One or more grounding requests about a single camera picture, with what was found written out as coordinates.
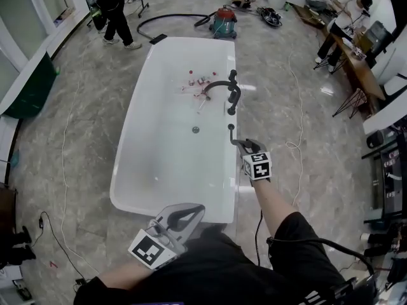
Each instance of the marble floor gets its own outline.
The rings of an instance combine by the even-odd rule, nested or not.
[[[150,8],[141,20],[166,13],[212,13],[228,0],[146,0]],[[261,6],[265,0],[258,0]],[[126,5],[126,13],[135,5]],[[238,13],[235,40],[240,84],[256,87],[246,90],[238,106],[238,135],[266,144],[273,159],[273,175],[280,192],[292,202],[298,190],[300,155],[286,141],[298,143],[301,131],[298,78],[303,99],[301,141],[303,175],[296,207],[316,232],[346,247],[359,248],[363,214],[371,204],[369,163],[361,161],[365,149],[362,119],[349,120],[345,111],[332,118],[350,91],[342,71],[333,76],[327,69],[313,71],[315,53],[322,37],[303,24],[293,10],[281,11],[282,27],[267,27],[258,17]],[[134,37],[143,43],[136,51],[122,44],[104,46],[100,35],[85,24],[80,26],[54,59],[60,67],[48,100],[34,118],[23,122],[17,148],[20,163],[11,172],[11,185],[18,190],[18,225],[26,225],[38,236],[38,217],[47,211],[61,240],[64,209],[64,181],[61,147],[67,116],[74,104],[66,130],[64,148],[66,201],[64,232],[67,244],[98,271],[130,258],[127,248],[148,217],[117,210],[109,199],[109,185],[121,128],[132,92],[149,50],[148,40],[136,33],[141,21],[136,13],[127,17]],[[194,28],[188,18],[163,19],[147,24],[152,36],[210,37],[207,26]],[[322,89],[332,94],[322,93]],[[235,222],[228,234],[256,262],[254,232],[259,205],[250,183],[240,176],[240,195]],[[266,256],[267,232],[259,232],[261,264]],[[22,265],[24,279],[39,304],[72,304],[74,279],[78,275],[67,262],[52,237],[49,224],[34,247],[38,259]],[[328,249],[335,266],[342,268],[353,258]],[[69,252],[86,278],[96,275],[86,263]],[[50,261],[58,268],[50,267]]]

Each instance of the black cable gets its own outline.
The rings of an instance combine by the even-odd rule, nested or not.
[[[80,273],[80,271],[79,271],[78,269],[76,269],[76,266],[72,263],[71,259],[69,258],[68,253],[67,253],[67,252],[65,251],[65,249],[62,247],[61,243],[59,243],[58,238],[55,236],[55,233],[53,232],[53,228],[52,228],[50,216],[49,216],[49,215],[47,214],[47,212],[45,212],[45,211],[41,212],[41,214],[39,215],[39,225],[40,225],[40,228],[41,228],[43,231],[42,231],[41,234],[37,237],[35,243],[37,243],[38,239],[39,239],[39,238],[43,235],[43,233],[44,233],[44,224],[43,224],[43,218],[42,218],[43,214],[45,214],[45,215],[47,216],[48,222],[50,223],[52,235],[53,235],[53,237],[55,238],[55,241],[57,241],[57,243],[58,243],[59,247],[61,248],[61,250],[64,251],[66,257],[68,258],[69,263],[72,264],[72,267],[73,267],[73,268],[75,269],[75,271],[82,277],[82,279],[84,279],[84,280],[86,281],[85,277]]]
[[[41,234],[36,238],[34,244],[31,245],[32,248],[36,246],[37,241],[39,240],[39,238],[40,238],[43,234],[44,234],[44,227],[41,228]]]
[[[254,13],[254,12],[252,12],[251,10],[244,10],[244,9],[242,9],[242,8],[235,7],[235,6],[232,5],[232,4],[227,4],[226,6],[227,6],[227,7],[231,7],[231,8],[233,8],[233,9],[236,10],[236,11],[240,11],[241,13],[248,13],[248,14],[250,14],[250,15],[260,17],[259,14]]]
[[[261,225],[262,220],[263,220],[263,211],[260,210],[260,220],[259,220],[259,224],[257,225],[256,234],[254,235],[254,244],[256,245],[257,265],[258,266],[260,266],[260,255],[259,255],[259,247],[258,247],[258,242],[257,242],[257,236],[259,234],[259,229],[260,229],[260,225]]]
[[[360,261],[354,261],[354,262],[352,262],[349,267],[344,267],[344,268],[340,269],[340,270],[339,270],[339,273],[341,273],[343,270],[350,269],[351,266],[353,266],[355,263],[359,263],[359,262],[360,262]]]
[[[373,269],[373,266],[371,265],[370,261],[365,258],[365,256],[363,256],[362,254],[359,254],[353,250],[350,250],[349,248],[343,247],[342,245],[339,245],[333,241],[329,241],[326,240],[325,238],[306,238],[304,240],[276,240],[275,238],[269,237],[267,238],[267,244],[269,244],[269,246],[271,246],[273,241],[277,241],[277,242],[288,242],[288,243],[310,243],[310,242],[314,242],[314,243],[321,243],[321,244],[325,244],[329,247],[333,247],[335,250],[338,250],[342,253],[345,253],[347,255],[352,255],[354,257],[357,257],[360,261],[362,261],[366,267],[368,268],[369,274],[370,275],[374,275],[375,274],[375,270]]]
[[[167,17],[203,17],[203,19],[197,21],[197,22],[194,24],[194,27],[198,27],[198,26],[201,26],[201,25],[206,24],[207,22],[209,22],[209,21],[210,21],[210,18],[211,18],[213,15],[215,15],[215,13],[217,13],[217,11],[211,13],[210,15],[201,15],[201,14],[198,14],[198,13],[169,13],[168,15],[162,15],[162,16],[153,17],[153,18],[150,18],[150,19],[147,19],[147,20],[141,22],[141,23],[137,26],[137,32],[138,32],[140,35],[143,35],[144,37],[146,37],[146,38],[148,38],[148,39],[153,39],[153,37],[148,36],[146,33],[143,33],[143,32],[140,31],[140,28],[141,28],[142,26],[144,26],[146,23],[152,22],[153,20],[160,19],[160,18],[167,18]]]

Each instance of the desk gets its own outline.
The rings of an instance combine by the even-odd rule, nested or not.
[[[368,95],[375,96],[381,100],[385,100],[386,98],[383,91],[377,83],[376,77],[373,75],[368,63],[365,60],[359,60],[356,58],[356,56],[352,53],[352,50],[343,43],[342,38],[336,35],[333,35],[333,37],[335,38],[336,44],[340,47],[342,53],[346,57],[347,63],[352,68],[356,78],[359,80],[361,84],[360,88],[363,90],[363,92]]]
[[[328,31],[326,27],[322,30],[325,36],[328,36]],[[342,51],[342,60],[339,66],[345,66],[345,72],[348,76],[351,86],[353,87],[355,93],[352,93],[348,96],[339,109],[332,115],[335,117],[339,113],[343,112],[345,109],[349,107],[353,107],[352,114],[349,118],[352,118],[358,110],[359,105],[361,105],[361,101],[368,102],[370,113],[374,114],[375,109],[373,105],[376,102],[376,98],[381,100],[385,100],[385,95],[380,88],[379,84],[377,83],[376,77],[373,75],[371,69],[369,68],[368,63],[365,60],[359,60],[352,52],[350,48],[348,48],[344,43],[341,37],[338,37],[332,34],[333,38],[335,39],[336,45]],[[322,61],[319,65],[316,65],[314,70],[318,67],[323,65],[327,65],[328,62],[326,61],[327,58]]]

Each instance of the cable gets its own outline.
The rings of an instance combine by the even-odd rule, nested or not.
[[[260,17],[259,14],[254,13],[254,12],[252,12],[251,10],[244,10],[244,9],[239,8],[239,7],[236,7],[236,6],[232,5],[232,4],[227,4],[226,6],[227,6],[227,7],[231,7],[231,8],[233,8],[234,10],[239,11],[239,12],[241,12],[241,13],[248,13],[248,14],[250,14],[250,15]]]
[[[213,36],[215,36],[216,32],[223,26],[223,24],[224,24],[224,19],[222,21],[222,24],[217,28],[217,30],[215,30],[215,33],[213,34]]]
[[[66,215],[66,196],[67,196],[67,193],[68,193],[68,184],[67,184],[67,182],[66,182],[66,176],[65,176],[65,162],[64,162],[64,160],[65,160],[65,159],[64,159],[64,147],[65,147],[65,141],[66,141],[66,130],[68,129],[69,119],[71,118],[72,110],[73,110],[73,107],[74,107],[74,104],[75,104],[75,101],[76,101],[76,96],[78,95],[78,91],[79,91],[79,88],[80,88],[81,77],[82,77],[82,71],[83,71],[83,58],[84,58],[84,56],[85,56],[86,49],[88,48],[88,45],[89,45],[91,42],[92,42],[92,41],[90,41],[90,42],[85,46],[85,49],[83,50],[83,53],[82,53],[81,70],[80,70],[80,72],[79,72],[78,87],[77,87],[77,89],[76,89],[76,91],[75,91],[74,100],[72,101],[71,109],[70,109],[69,114],[68,114],[68,117],[67,117],[67,119],[66,119],[66,126],[65,126],[65,129],[64,129],[64,139],[63,139],[62,148],[61,148],[61,154],[62,154],[62,174],[63,174],[63,176],[64,176],[64,185],[65,185],[64,213],[63,213],[63,215],[62,215],[61,233],[62,233],[62,237],[63,237],[63,239],[64,239],[64,244],[65,244],[66,248],[67,248],[68,250],[70,250],[74,255],[76,255],[76,256],[79,257],[80,259],[84,260],[85,263],[86,263],[90,268],[92,268],[94,271],[96,271],[96,272],[99,274],[99,272],[98,272],[94,267],[92,267],[92,266],[88,263],[88,261],[86,261],[82,256],[80,256],[78,253],[76,253],[75,251],[71,250],[71,249],[68,247],[68,245],[67,245],[67,243],[66,243],[66,239],[65,239],[65,234],[64,234],[64,221],[65,221],[65,215]]]
[[[359,254],[353,250],[350,250],[349,248],[343,247],[342,245],[339,245],[333,241],[329,241],[326,240],[325,238],[306,238],[304,240],[276,240],[275,238],[269,237],[267,238],[267,244],[269,245],[269,247],[273,244],[273,242],[287,242],[287,243],[321,243],[321,244],[325,244],[329,247],[333,247],[334,249],[347,254],[347,255],[353,255],[354,257],[357,257],[360,261],[362,261],[366,267],[368,268],[369,274],[370,275],[374,275],[375,274],[375,270],[373,268],[373,266],[371,265],[370,261],[365,258],[365,256],[363,256],[362,254]]]
[[[44,228],[42,228],[41,234],[36,238],[36,241],[34,242],[34,244],[31,245],[32,248],[36,246],[36,243],[38,242],[39,238],[43,235],[43,233],[44,233]]]
[[[344,268],[340,269],[340,270],[339,270],[339,273],[341,273],[343,270],[350,269],[351,266],[353,266],[355,263],[359,263],[359,262],[360,262],[360,260],[359,260],[359,261],[354,261],[354,262],[352,262],[349,267],[344,267]]]
[[[39,226],[40,226],[40,227],[42,226],[42,227],[41,227],[42,232],[41,232],[41,234],[37,237],[36,242],[38,241],[38,239],[39,239],[39,238],[43,235],[43,233],[44,233],[44,222],[43,222],[43,217],[42,217],[43,214],[45,214],[45,215],[47,216],[48,222],[50,223],[50,228],[51,228],[52,236],[55,238],[55,241],[57,241],[57,243],[58,243],[59,247],[61,248],[61,250],[64,251],[66,257],[68,258],[69,263],[71,263],[72,267],[73,267],[73,268],[75,269],[75,271],[82,277],[82,279],[84,279],[84,280],[86,281],[85,277],[80,273],[80,271],[79,271],[78,269],[76,269],[76,266],[72,263],[71,259],[69,258],[68,253],[67,253],[67,252],[65,251],[65,249],[62,247],[61,243],[58,241],[58,238],[55,236],[55,233],[53,232],[53,228],[52,228],[50,216],[49,216],[49,215],[47,214],[47,212],[45,212],[45,211],[41,212],[41,214],[39,215]]]
[[[254,235],[254,244],[256,246],[257,265],[258,266],[260,266],[260,255],[259,255],[259,247],[258,247],[258,242],[257,242],[257,236],[259,234],[259,229],[260,229],[260,225],[261,225],[262,220],[263,220],[263,211],[260,210],[260,220],[259,220],[259,224],[257,225],[256,234]]]
[[[293,200],[293,204],[292,206],[294,206],[295,201],[297,200],[298,195],[300,194],[300,189],[301,189],[301,178],[303,176],[303,156],[301,153],[301,142],[302,142],[302,137],[303,137],[303,133],[304,133],[304,127],[303,127],[303,117],[304,117],[304,113],[303,113],[303,99],[301,98],[301,90],[300,90],[300,85],[298,84],[298,78],[295,75],[294,71],[291,69],[291,63],[290,63],[290,59],[291,59],[291,55],[293,54],[293,45],[291,45],[291,53],[288,56],[288,68],[290,69],[291,73],[293,74],[296,83],[297,83],[297,89],[298,89],[298,96],[300,98],[300,110],[301,110],[301,118],[300,118],[300,125],[301,125],[301,133],[300,133],[300,140],[298,142],[298,145],[296,145],[294,142],[291,141],[286,141],[286,147],[288,149],[298,149],[298,151],[300,152],[300,163],[301,163],[301,172],[300,172],[300,177],[298,178],[298,192]]]

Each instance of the black faucet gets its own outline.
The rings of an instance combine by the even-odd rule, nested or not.
[[[236,105],[237,105],[237,102],[239,101],[240,95],[242,94],[242,92],[240,91],[240,88],[237,86],[237,81],[235,79],[236,75],[237,75],[236,70],[232,70],[232,71],[230,71],[230,75],[229,75],[230,81],[222,81],[222,80],[215,81],[215,82],[207,85],[202,92],[203,94],[207,95],[209,90],[213,87],[227,86],[229,91],[231,91],[228,101],[229,101],[229,103],[232,103],[231,107],[228,108],[229,115],[235,115]]]

